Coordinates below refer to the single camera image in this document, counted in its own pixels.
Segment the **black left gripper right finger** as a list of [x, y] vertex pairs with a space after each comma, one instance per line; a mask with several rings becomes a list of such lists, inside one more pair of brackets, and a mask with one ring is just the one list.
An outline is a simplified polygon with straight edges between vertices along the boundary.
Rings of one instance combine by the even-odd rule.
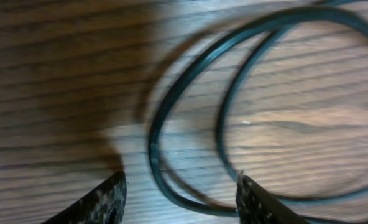
[[244, 174], [237, 177], [236, 204], [240, 224], [308, 224]]

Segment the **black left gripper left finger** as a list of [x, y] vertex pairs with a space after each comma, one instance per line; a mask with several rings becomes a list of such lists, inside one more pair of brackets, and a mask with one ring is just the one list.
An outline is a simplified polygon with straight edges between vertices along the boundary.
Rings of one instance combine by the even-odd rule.
[[118, 171], [42, 224], [121, 224], [126, 197], [126, 176]]

